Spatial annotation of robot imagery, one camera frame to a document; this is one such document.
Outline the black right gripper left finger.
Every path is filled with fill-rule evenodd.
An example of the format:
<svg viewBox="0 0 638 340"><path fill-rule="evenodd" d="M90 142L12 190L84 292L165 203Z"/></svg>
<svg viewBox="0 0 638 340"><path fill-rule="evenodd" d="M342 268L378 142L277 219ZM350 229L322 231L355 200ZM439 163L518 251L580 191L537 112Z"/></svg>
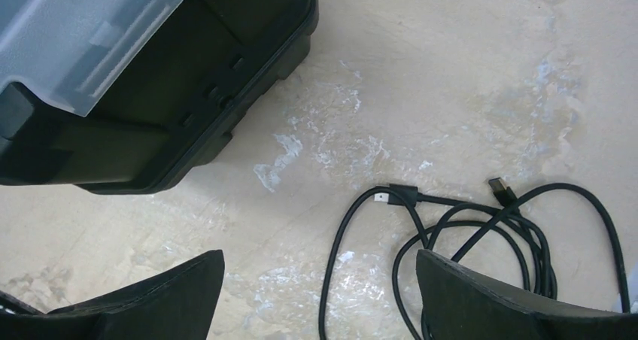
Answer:
<svg viewBox="0 0 638 340"><path fill-rule="evenodd" d="M1 294L3 339L205 339L223 285L223 251L44 313Z"/></svg>

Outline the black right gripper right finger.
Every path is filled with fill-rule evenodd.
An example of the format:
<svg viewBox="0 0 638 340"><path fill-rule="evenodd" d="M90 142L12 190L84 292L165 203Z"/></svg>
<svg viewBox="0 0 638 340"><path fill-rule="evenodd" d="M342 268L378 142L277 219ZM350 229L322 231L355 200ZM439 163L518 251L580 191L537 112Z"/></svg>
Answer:
<svg viewBox="0 0 638 340"><path fill-rule="evenodd" d="M635 339L637 315L559 302L420 250L423 324L432 339Z"/></svg>

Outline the black plastic toolbox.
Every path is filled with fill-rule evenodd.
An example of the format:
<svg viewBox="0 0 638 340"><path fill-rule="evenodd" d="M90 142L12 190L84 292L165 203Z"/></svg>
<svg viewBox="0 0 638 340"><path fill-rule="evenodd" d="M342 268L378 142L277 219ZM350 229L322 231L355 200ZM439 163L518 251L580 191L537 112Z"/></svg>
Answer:
<svg viewBox="0 0 638 340"><path fill-rule="evenodd" d="M152 194L310 50L318 0L1 0L1 183Z"/></svg>

